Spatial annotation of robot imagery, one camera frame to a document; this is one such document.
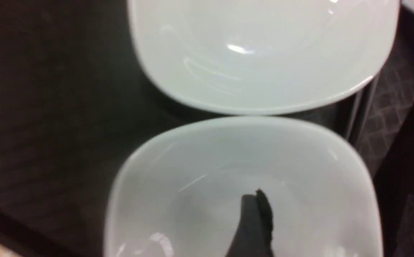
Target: ceramic bowl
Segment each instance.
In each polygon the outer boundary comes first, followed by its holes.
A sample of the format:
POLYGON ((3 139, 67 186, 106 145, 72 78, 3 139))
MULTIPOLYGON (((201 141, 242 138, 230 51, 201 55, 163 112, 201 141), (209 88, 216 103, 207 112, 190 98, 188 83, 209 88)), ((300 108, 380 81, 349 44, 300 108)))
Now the ceramic bowl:
POLYGON ((105 256, 225 256, 241 196, 259 188, 274 212, 275 256, 383 256, 360 156, 334 132, 280 117, 198 122, 138 148, 112 188, 105 256))

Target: white bowl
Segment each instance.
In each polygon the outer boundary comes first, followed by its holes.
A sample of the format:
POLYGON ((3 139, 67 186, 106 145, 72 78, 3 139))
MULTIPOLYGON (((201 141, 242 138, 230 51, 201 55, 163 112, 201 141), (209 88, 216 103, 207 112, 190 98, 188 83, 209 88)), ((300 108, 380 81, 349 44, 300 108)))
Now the white bowl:
POLYGON ((191 107, 271 115, 346 98, 381 69, 400 0, 128 0, 140 64, 191 107))
POLYGON ((335 133, 280 117, 227 117, 146 142, 112 188, 106 257, 221 257, 258 188, 275 256, 382 257, 367 168, 335 133))

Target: black object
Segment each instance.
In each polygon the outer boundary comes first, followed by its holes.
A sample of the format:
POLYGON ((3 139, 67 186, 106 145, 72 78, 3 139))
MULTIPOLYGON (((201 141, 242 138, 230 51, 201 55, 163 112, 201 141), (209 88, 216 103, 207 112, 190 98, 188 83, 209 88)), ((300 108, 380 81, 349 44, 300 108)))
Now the black object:
POLYGON ((241 197, 240 222, 226 257, 273 257, 272 208, 260 189, 241 197))

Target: bowl rim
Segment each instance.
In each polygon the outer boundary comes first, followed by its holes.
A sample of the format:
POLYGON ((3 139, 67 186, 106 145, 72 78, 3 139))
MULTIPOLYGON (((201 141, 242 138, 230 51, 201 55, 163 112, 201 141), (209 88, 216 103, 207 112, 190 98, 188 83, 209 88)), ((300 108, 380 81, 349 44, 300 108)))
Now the bowl rim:
MULTIPOLYGON (((375 189, 373 187, 372 178, 370 177, 367 166, 364 161, 357 153, 357 151, 341 136, 336 134, 334 131, 329 130, 321 125, 314 124, 308 121, 292 119, 288 117, 267 117, 267 116, 242 116, 242 117, 221 117, 216 119, 204 120, 201 122, 194 122, 192 124, 183 125, 180 127, 173 128, 166 132, 163 132, 155 137, 149 139, 143 145, 139 146, 124 162, 120 167, 109 193, 108 204, 105 213, 105 223, 104 223, 104 256, 112 257, 114 256, 111 245, 110 237, 113 234, 112 226, 112 217, 116 216, 116 206, 119 193, 123 188, 124 177, 130 172, 130 168, 134 163, 134 160, 137 159, 140 155, 145 153, 149 148, 153 148, 158 145, 160 141, 166 140, 168 138, 183 136, 186 133, 197 132, 201 130, 211 130, 217 129, 220 127, 235 127, 235 126, 250 126, 250 125, 260 125, 265 127, 281 127, 284 129, 292 128, 298 129, 300 131, 311 132, 317 134, 318 137, 324 137, 327 140, 334 142, 335 144, 340 145, 352 156, 355 165, 358 166, 357 172, 360 172, 362 180, 364 181, 364 186, 367 187, 368 192, 372 192, 375 196, 375 189)), ((373 197, 372 201, 375 207, 375 216, 378 218, 378 229, 377 238, 383 242, 383 235, 381 232, 381 222, 380 222, 380 213, 378 210, 378 203, 376 197, 373 197)), ((380 244, 380 253, 379 257, 383 257, 383 244, 380 244)))

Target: dark countertop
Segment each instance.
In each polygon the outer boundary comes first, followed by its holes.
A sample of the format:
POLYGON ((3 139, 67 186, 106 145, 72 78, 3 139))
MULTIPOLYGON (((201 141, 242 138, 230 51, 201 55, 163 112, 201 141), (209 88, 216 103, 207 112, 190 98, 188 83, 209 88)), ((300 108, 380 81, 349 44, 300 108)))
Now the dark countertop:
MULTIPOLYGON (((350 103, 289 116, 342 133, 350 103)), ((0 1, 1 243, 25 257, 31 248, 101 256, 125 158, 158 133, 211 117, 142 74, 124 0, 0 1)))

